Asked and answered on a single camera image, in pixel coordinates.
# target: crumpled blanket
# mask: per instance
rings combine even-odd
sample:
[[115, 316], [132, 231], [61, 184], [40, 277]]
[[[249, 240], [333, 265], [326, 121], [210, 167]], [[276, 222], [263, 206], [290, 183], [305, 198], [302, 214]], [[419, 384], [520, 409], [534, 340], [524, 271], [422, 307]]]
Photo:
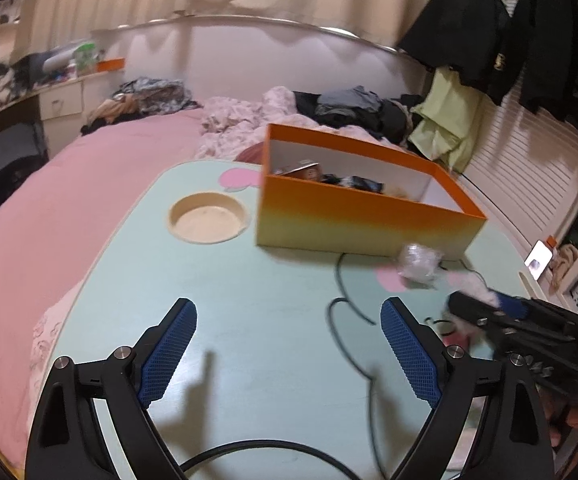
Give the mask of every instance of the crumpled blanket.
[[235, 160], [243, 150], [265, 140], [267, 125], [270, 123], [309, 128], [399, 149], [386, 139], [374, 139], [359, 126], [345, 126], [336, 130], [319, 125], [313, 119], [297, 113], [293, 92], [284, 86], [277, 86], [266, 92], [261, 102], [251, 103], [228, 97], [207, 99], [200, 147], [194, 158]]
[[133, 98], [138, 102], [138, 109], [144, 115], [173, 114], [200, 107], [182, 79], [139, 77], [120, 86], [113, 98], [120, 94], [133, 94]]

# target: drawer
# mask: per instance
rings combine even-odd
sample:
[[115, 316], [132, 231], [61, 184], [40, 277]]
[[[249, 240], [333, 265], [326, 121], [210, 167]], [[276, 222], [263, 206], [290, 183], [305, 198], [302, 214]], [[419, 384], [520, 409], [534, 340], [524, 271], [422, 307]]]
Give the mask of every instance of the drawer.
[[80, 137], [82, 124], [81, 114], [58, 117], [42, 123], [49, 158], [56, 156], [70, 143]]
[[41, 120], [81, 114], [82, 83], [47, 90], [40, 94], [39, 99]]

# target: phone screen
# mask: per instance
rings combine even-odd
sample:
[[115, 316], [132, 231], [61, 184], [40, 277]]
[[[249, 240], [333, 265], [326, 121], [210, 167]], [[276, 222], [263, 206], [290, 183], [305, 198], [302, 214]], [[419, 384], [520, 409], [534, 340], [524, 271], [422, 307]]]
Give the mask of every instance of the phone screen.
[[553, 256], [552, 250], [544, 242], [538, 241], [534, 245], [527, 260], [525, 260], [525, 265], [535, 280], [540, 278]]

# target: pink blanket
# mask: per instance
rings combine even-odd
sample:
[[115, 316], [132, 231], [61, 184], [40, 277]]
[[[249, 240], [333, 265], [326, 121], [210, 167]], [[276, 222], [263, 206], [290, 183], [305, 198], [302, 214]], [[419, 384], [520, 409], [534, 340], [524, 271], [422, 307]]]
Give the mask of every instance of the pink blanket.
[[34, 327], [83, 279], [157, 176], [192, 158], [202, 113], [151, 117], [83, 137], [0, 209], [0, 449], [13, 464], [24, 463], [28, 439]]

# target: hanging clothes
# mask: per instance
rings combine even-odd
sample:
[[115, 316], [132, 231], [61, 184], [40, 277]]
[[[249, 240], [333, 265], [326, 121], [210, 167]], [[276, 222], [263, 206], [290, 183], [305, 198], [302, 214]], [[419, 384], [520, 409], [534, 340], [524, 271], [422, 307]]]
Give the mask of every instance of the hanging clothes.
[[429, 160], [441, 160], [450, 170], [462, 173], [476, 146], [486, 98], [461, 85], [457, 72], [439, 68], [427, 99], [413, 108], [423, 120], [409, 141]]
[[525, 68], [520, 104], [542, 107], [578, 130], [578, 4], [518, 0], [487, 94], [500, 105]]
[[486, 92], [509, 14], [502, 0], [429, 0], [397, 44], [428, 69], [450, 66]]

